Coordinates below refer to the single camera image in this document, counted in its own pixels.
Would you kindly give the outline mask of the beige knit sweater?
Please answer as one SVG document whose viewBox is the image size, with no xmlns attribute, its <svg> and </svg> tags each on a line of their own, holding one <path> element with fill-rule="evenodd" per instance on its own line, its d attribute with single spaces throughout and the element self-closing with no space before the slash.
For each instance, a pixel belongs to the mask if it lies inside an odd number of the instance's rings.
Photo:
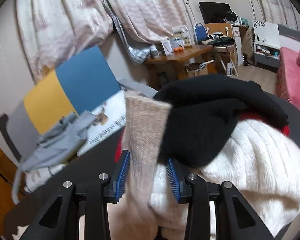
<svg viewBox="0 0 300 240">
<path fill-rule="evenodd" d="M 183 239 L 186 208 L 173 198 L 160 145 L 172 106 L 129 90 L 121 146 L 130 152 L 125 192 L 108 205 L 111 239 Z"/>
</svg>

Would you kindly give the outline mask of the blue folding chair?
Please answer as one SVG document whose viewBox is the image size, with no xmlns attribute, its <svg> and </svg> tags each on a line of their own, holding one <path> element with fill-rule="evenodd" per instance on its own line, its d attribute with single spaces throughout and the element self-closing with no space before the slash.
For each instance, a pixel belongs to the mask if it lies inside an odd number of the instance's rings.
<svg viewBox="0 0 300 240">
<path fill-rule="evenodd" d="M 210 38 L 208 37 L 206 28 L 200 22 L 196 22 L 193 26 L 194 39 L 197 45 L 208 45 Z"/>
</svg>

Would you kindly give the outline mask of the white fluffy garment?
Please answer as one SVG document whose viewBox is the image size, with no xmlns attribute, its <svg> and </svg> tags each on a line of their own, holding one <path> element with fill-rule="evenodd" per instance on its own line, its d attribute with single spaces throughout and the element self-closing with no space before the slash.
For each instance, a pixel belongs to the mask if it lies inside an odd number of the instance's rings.
<svg viewBox="0 0 300 240">
<path fill-rule="evenodd" d="M 257 120 L 240 121 L 211 163 L 190 171 L 208 182 L 232 182 L 273 236 L 300 213 L 300 147 Z M 172 195 L 159 160 L 149 205 L 166 239 L 184 239 L 188 205 Z"/>
</svg>

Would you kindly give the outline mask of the light blue grey garment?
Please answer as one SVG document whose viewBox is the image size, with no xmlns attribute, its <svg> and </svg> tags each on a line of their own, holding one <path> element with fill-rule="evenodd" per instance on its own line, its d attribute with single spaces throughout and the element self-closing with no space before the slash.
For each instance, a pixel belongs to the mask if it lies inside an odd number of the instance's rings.
<svg viewBox="0 0 300 240">
<path fill-rule="evenodd" d="M 96 121 L 96 115 L 84 111 L 77 116 L 74 112 L 62 117 L 36 142 L 36 148 L 19 169 L 23 172 L 56 166 L 72 157 L 86 142 L 88 128 Z"/>
</svg>

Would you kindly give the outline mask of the red knit garment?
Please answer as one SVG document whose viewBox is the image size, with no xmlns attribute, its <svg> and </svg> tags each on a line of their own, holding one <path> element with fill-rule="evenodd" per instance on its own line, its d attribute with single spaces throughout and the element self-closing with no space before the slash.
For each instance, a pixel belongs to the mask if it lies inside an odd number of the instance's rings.
<svg viewBox="0 0 300 240">
<path fill-rule="evenodd" d="M 256 113 L 243 113 L 240 115 L 239 117 L 240 121 L 244 121 L 244 120 L 258 120 L 261 122 L 264 122 L 265 124 L 269 124 L 266 119 L 262 118 L 262 116 L 256 114 Z M 277 128 L 274 127 L 274 129 L 277 129 L 278 131 L 280 131 L 282 134 L 284 134 L 286 137 L 289 137 L 290 135 L 290 129 L 288 125 L 283 126 L 282 128 Z M 125 129 L 123 129 L 123 131 L 121 132 L 120 138 L 119 138 L 119 142 L 115 151 L 115 157 L 114 157 L 114 162 L 117 163 L 121 157 L 121 153 L 123 150 L 123 146 L 122 146 L 122 141 L 123 141 L 123 134 L 124 134 Z"/>
</svg>

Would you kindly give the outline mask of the black knit garment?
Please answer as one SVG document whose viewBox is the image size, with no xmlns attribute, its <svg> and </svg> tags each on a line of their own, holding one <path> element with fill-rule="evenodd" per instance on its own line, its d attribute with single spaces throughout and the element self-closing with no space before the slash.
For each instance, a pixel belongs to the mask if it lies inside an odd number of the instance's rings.
<svg viewBox="0 0 300 240">
<path fill-rule="evenodd" d="M 258 83 L 224 75 L 174 81 L 154 99 L 172 105 L 159 154 L 188 167 L 213 161 L 243 113 L 260 115 L 271 127 L 288 125 L 287 114 Z"/>
</svg>

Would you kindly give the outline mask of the black rolled mat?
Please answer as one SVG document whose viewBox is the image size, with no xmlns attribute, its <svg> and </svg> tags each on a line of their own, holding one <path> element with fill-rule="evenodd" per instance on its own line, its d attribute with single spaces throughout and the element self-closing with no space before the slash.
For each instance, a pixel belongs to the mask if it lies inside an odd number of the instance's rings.
<svg viewBox="0 0 300 240">
<path fill-rule="evenodd" d="M 8 134 L 7 131 L 7 123 L 8 123 L 9 117 L 7 114 L 2 114 L 0 115 L 0 132 L 6 142 L 6 144 L 8 145 L 9 149 L 11 150 L 12 154 L 14 155 L 14 157 L 16 158 L 17 161 L 21 160 L 21 155 L 18 152 L 18 150 L 16 149 L 14 143 L 11 140 L 11 137 Z"/>
</svg>

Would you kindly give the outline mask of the grey yellow blue chair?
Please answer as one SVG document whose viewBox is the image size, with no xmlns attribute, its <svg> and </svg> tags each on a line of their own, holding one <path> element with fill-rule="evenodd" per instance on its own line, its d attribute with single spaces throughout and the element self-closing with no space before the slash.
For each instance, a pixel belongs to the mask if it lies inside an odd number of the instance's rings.
<svg viewBox="0 0 300 240">
<path fill-rule="evenodd" d="M 22 160 L 33 153 L 41 135 L 50 130 L 59 119 L 74 112 L 80 116 L 92 111 L 119 91 L 136 90 L 152 98 L 156 90 L 135 81 L 115 78 L 98 47 L 87 49 L 38 82 L 11 113 L 7 131 L 21 155 L 12 186 L 12 200 L 18 204 Z"/>
</svg>

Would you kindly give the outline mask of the pink bed cover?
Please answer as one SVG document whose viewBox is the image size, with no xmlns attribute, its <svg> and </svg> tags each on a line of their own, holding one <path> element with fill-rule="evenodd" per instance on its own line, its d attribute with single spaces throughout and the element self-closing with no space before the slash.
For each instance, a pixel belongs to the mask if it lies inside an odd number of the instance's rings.
<svg viewBox="0 0 300 240">
<path fill-rule="evenodd" d="M 276 94 L 300 111 L 300 66 L 296 62 L 297 57 L 297 51 L 281 47 Z"/>
</svg>

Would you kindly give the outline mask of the wooden side table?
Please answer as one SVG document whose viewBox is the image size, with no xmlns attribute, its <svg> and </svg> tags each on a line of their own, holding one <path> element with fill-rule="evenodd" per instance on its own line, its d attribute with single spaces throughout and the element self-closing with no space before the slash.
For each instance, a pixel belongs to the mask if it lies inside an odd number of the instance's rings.
<svg viewBox="0 0 300 240">
<path fill-rule="evenodd" d="M 175 70 L 179 80 L 186 79 L 184 62 L 189 61 L 197 56 L 202 56 L 213 50 L 211 45 L 193 45 L 190 48 L 185 48 L 182 52 L 173 52 L 170 56 L 161 55 L 156 59 L 150 58 L 144 64 L 150 68 L 159 64 L 171 64 Z"/>
</svg>

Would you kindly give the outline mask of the white shelf unit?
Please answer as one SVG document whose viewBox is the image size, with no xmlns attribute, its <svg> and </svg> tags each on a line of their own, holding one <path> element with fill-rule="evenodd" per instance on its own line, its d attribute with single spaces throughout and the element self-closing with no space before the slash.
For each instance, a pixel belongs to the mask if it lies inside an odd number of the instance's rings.
<svg viewBox="0 0 300 240">
<path fill-rule="evenodd" d="M 278 25 L 275 23 L 253 21 L 254 61 L 256 64 L 279 68 L 280 39 Z"/>
</svg>

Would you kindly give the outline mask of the floral pink curtain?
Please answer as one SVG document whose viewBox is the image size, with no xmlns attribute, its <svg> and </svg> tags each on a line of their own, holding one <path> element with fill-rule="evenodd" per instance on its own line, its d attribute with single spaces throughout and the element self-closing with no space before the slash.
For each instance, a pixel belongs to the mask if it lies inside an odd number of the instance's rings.
<svg viewBox="0 0 300 240">
<path fill-rule="evenodd" d="M 183 0 L 15 0 L 21 44 L 34 82 L 81 51 L 117 33 L 132 64 L 150 46 L 192 27 Z"/>
</svg>

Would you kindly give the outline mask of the black monitor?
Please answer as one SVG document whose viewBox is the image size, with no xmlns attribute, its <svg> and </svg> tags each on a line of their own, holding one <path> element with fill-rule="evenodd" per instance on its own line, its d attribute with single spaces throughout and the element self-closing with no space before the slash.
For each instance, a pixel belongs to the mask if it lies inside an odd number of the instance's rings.
<svg viewBox="0 0 300 240">
<path fill-rule="evenodd" d="M 223 22 L 226 12 L 231 10 L 229 4 L 218 2 L 199 2 L 199 8 L 205 24 Z"/>
</svg>

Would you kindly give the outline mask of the wooden cabinet wall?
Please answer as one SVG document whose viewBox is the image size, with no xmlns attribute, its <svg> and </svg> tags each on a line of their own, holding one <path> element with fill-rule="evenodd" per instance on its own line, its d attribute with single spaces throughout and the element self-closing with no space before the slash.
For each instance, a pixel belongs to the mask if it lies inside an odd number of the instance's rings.
<svg viewBox="0 0 300 240">
<path fill-rule="evenodd" d="M 6 156 L 0 148 L 0 235 L 4 235 L 4 218 L 11 211 L 13 203 L 11 191 L 16 165 Z"/>
</svg>

